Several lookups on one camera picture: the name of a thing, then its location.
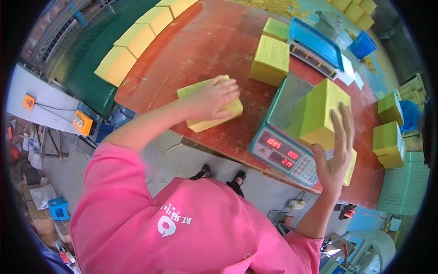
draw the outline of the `foot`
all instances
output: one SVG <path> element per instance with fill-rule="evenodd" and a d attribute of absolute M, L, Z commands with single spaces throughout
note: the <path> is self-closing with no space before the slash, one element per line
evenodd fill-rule
<path fill-rule="evenodd" d="M 237 172 L 236 177 L 234 178 L 234 181 L 235 181 L 237 184 L 242 185 L 242 184 L 244 183 L 244 181 L 245 181 L 245 178 L 246 178 L 246 174 L 245 174 L 245 172 L 239 170 L 239 171 Z"/>
<path fill-rule="evenodd" d="M 201 172 L 204 172 L 204 175 L 202 176 L 203 178 L 210 178 L 211 171 L 210 171 L 210 167 L 207 164 L 204 164 L 202 166 Z"/>

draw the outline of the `wooden table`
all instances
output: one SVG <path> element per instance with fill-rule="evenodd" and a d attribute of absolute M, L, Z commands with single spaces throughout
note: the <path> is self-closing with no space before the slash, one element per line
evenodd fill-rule
<path fill-rule="evenodd" d="M 231 157 L 263 174 L 303 189 L 277 169 L 249 153 L 250 143 L 265 117 L 277 88 L 249 79 L 252 60 L 266 12 L 223 0 L 198 1 L 178 16 L 156 37 L 120 85 L 115 101 L 143 114 L 178 99 L 176 90 L 187 85 L 228 74 L 241 87 L 244 111 L 239 118 L 194 133 L 185 123 L 171 129 L 204 146 Z M 312 85 L 325 77 L 290 58 L 290 70 Z M 385 170 L 372 151 L 373 127 L 381 125 L 377 116 L 377 97 L 364 84 L 346 86 L 335 83 L 351 96 L 355 121 L 354 149 L 357 162 L 351 184 L 343 187 L 341 199 L 375 209 Z M 320 183 L 308 191 L 321 192 Z"/>

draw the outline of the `gray concrete floor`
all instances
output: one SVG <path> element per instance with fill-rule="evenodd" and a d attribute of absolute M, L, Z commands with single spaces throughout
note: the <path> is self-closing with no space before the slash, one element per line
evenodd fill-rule
<path fill-rule="evenodd" d="M 53 134 L 55 140 L 59 140 L 56 137 L 56 133 L 54 132 Z M 47 173 L 49 182 L 52 183 L 57 194 L 63 196 L 69 202 L 68 210 L 71 214 L 74 212 L 76 202 L 82 193 L 85 167 L 91 158 L 90 155 L 83 153 L 78 148 L 77 139 L 77 136 L 71 135 L 68 138 L 64 138 L 63 151 L 70 153 L 68 159 L 46 158 L 44 160 L 44 170 Z M 207 163 L 212 169 L 213 178 L 222 182 L 232 180 L 237 170 L 244 170 L 247 173 L 245 183 L 242 185 L 245 199 L 253 203 L 265 214 L 270 210 L 287 210 L 288 200 L 301 198 L 301 190 L 297 188 L 264 176 L 259 171 L 248 168 L 240 163 L 181 145 L 180 141 L 180 136 L 168 130 L 146 146 L 140 155 L 145 163 L 145 184 L 150 184 L 149 191 L 153 197 L 172 178 L 191 177 L 201 169 L 204 163 Z M 49 143 L 46 143 L 47 147 L 54 150 L 50 147 L 51 144 Z M 295 217 L 294 225 L 310 209 L 316 198 L 316 195 L 307 192 L 304 194 L 303 200 L 307 201 L 304 208 L 293 210 L 288 214 Z M 272 212 L 269 218 L 274 220 L 277 215 L 278 212 Z M 338 216 L 339 212 L 334 211 L 332 213 L 326 235 L 333 232 L 342 234 L 346 231 L 350 219 L 339 220 Z"/>

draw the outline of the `left hand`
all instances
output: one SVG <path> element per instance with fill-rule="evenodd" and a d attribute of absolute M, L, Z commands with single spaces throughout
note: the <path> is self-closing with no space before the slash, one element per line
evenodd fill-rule
<path fill-rule="evenodd" d="M 345 173 L 351 161 L 354 140 L 354 122 L 350 108 L 341 103 L 339 111 L 342 114 L 342 123 L 336 112 L 330 111 L 335 130 L 335 157 L 327 161 L 322 146 L 312 146 L 316 172 L 323 191 L 337 197 L 341 194 Z"/>
<path fill-rule="evenodd" d="M 216 76 L 206 86 L 182 99 L 190 118 L 207 121 L 231 116 L 229 111 L 220 108 L 239 97 L 239 86 L 235 79 L 220 83 L 222 77 L 222 75 Z"/>

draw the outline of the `digital scale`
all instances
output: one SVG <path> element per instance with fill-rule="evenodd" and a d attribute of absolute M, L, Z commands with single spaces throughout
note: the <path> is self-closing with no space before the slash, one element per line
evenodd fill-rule
<path fill-rule="evenodd" d="M 312 151 L 290 137 L 291 110 L 313 86 L 289 71 L 255 135 L 250 152 L 310 187 L 318 182 Z"/>
<path fill-rule="evenodd" d="M 324 76 L 334 81 L 344 71 L 338 45 L 315 28 L 292 18 L 288 43 L 290 54 L 304 61 Z"/>

